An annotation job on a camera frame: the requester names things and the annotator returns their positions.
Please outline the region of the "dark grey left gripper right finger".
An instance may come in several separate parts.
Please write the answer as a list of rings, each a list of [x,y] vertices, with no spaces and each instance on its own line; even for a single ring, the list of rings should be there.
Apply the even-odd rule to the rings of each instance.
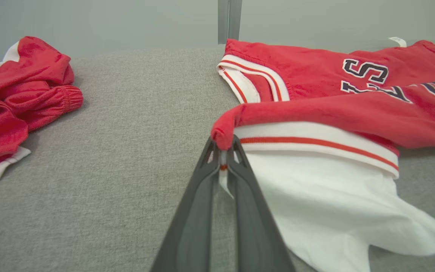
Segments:
[[[237,136],[227,154],[237,220],[237,272],[295,272],[278,226]]]

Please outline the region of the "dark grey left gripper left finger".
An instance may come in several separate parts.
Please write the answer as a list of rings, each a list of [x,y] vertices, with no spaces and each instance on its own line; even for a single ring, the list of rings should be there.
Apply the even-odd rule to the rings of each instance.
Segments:
[[[219,150],[207,140],[151,272],[210,272],[214,184]]]

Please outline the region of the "red basketball jersey white sleeves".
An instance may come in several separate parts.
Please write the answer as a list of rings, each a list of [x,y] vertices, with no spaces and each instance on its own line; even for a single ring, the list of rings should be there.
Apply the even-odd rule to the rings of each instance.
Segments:
[[[397,147],[435,147],[435,44],[332,52],[229,39],[217,65],[283,240],[318,272],[370,272],[369,247],[435,254],[435,218],[399,198]]]

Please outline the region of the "red shorts white stripe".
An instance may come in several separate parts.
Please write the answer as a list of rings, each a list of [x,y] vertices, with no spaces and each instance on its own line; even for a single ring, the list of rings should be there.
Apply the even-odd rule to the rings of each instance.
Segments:
[[[22,147],[30,132],[83,105],[70,60],[40,38],[26,36],[0,62],[0,179],[31,153]]]

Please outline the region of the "grey metal partition post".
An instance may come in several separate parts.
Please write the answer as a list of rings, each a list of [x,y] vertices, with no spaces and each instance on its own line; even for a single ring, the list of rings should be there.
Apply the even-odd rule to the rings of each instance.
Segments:
[[[217,43],[225,44],[228,39],[228,9],[230,0],[217,0]]]
[[[243,0],[228,0],[228,39],[239,40]]]

